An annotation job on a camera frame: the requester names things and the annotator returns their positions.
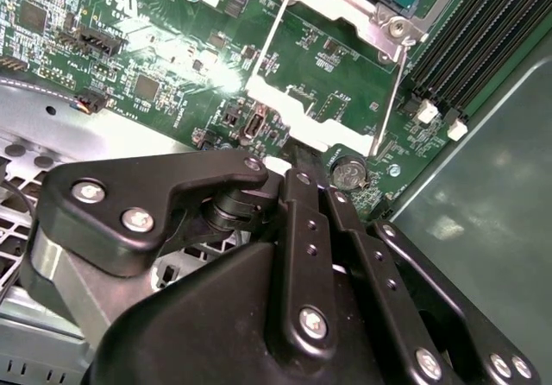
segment mounting hole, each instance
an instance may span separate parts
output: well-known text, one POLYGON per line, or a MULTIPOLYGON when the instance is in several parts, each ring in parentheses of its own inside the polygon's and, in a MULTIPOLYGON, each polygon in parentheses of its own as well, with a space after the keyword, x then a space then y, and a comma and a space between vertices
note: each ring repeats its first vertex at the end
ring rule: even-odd
POLYGON ((395 290, 397 290, 397 283, 395 282, 395 280, 392 280, 392 279, 389 279, 387 281, 387 286, 394 292, 395 290))
POLYGON ((313 256, 313 257, 316 257, 317 254, 318 254, 318 250, 317 250, 316 245, 311 244, 311 245, 307 248, 307 253, 309 253, 309 254, 310 254, 311 256, 313 256))
POLYGON ((297 179, 303 182, 305 185, 311 184, 311 178, 309 178, 309 175, 303 174, 302 172, 297 174, 297 179))

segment cable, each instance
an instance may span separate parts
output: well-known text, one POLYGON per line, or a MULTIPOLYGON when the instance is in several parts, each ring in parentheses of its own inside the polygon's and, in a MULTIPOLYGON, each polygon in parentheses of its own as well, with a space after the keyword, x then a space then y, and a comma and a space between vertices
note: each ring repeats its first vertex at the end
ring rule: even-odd
POLYGON ((17 186, 15 186, 14 184, 12 184, 11 182, 9 182, 7 180, 0 183, 0 186, 4 189, 10 191, 14 195, 16 195, 27 207, 28 213, 30 214, 31 218, 35 219, 35 216, 36 216, 36 211, 34 209, 35 206, 30 201, 30 199, 27 198, 27 195, 25 195, 21 189, 19 189, 17 186))
MULTIPOLYGON (((36 217, 36 210, 34 209, 35 206, 31 202, 31 200, 23 193, 21 189, 19 189, 17 186, 12 184, 11 182, 4 180, 2 183, 0 183, 0 186, 4 188, 7 191, 10 191, 14 195, 16 195, 27 207, 28 213, 31 216, 31 219, 35 219, 36 217)), ((11 277, 6 281, 6 284, 3 286, 2 290, 0 290, 0 304, 4 301, 6 298, 6 294, 8 291, 16 284, 17 279, 19 279, 19 266, 21 265, 21 262, 15 269, 15 271, 11 274, 11 277)))

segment screw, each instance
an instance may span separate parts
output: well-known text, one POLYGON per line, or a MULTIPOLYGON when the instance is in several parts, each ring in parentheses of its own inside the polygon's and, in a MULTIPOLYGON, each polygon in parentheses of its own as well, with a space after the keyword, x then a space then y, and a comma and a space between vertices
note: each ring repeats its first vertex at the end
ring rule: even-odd
POLYGON ((328 326, 324 317, 311 307, 301 309, 299 323, 304 332, 313 339, 322 339, 328 333, 328 326))
POLYGON ((391 37, 399 38, 405 33, 405 24, 402 21, 392 22, 389 25, 389 34, 391 37))
POLYGON ((256 159, 253 159, 253 158, 245 158, 245 160, 243 161, 243 163, 245 163, 245 166, 246 166, 246 167, 248 167, 249 169, 254 170, 255 172, 259 172, 259 171, 260 171, 260 165, 259 165, 259 162, 258 162, 256 159))
POLYGON ((384 224, 383 231, 385 231, 389 237, 395 237, 395 230, 390 225, 384 224))
POLYGON ((378 52, 378 61, 381 64, 390 64, 391 63, 391 59, 389 58, 389 56, 385 53, 382 53, 381 51, 378 52))
POLYGON ((397 165, 396 163, 393 163, 393 164, 390 165, 389 168, 387 169, 387 173, 388 173, 389 176, 391 176, 392 178, 397 178, 397 177, 400 175, 400 165, 397 165))
POLYGON ((431 355, 431 352, 424 348, 418 349, 416 351, 416 359, 425 375, 435 381, 439 381, 441 379, 441 366, 439 366, 439 362, 435 359, 435 357, 431 355))
POLYGON ((523 378, 531 379, 532 374, 529 369, 529 366, 527 366, 527 363, 525 363, 521 357, 513 357, 511 359, 511 362, 514 364, 514 366, 517 369, 517 372, 519 372, 519 374, 523 378))
POLYGON ((309 178, 309 175, 303 174, 302 172, 297 174, 297 179, 303 182, 305 185, 311 184, 311 179, 309 178))
POLYGON ((121 220, 125 227, 134 232, 148 232, 154 227, 154 218, 141 208, 125 211, 121 220))
POLYGON ((497 372, 499 372, 504 378, 511 378, 510 367, 506 365, 506 362, 504 362, 504 359, 502 359, 496 353, 493 353, 491 355, 491 362, 492 362, 492 366, 494 366, 497 372))
POLYGON ((71 194, 86 204, 96 204, 105 198, 104 189, 95 182, 79 182, 72 188, 71 194))
POLYGON ((347 202, 347 198, 341 192, 336 192, 336 198, 339 202, 342 202, 343 204, 347 202))

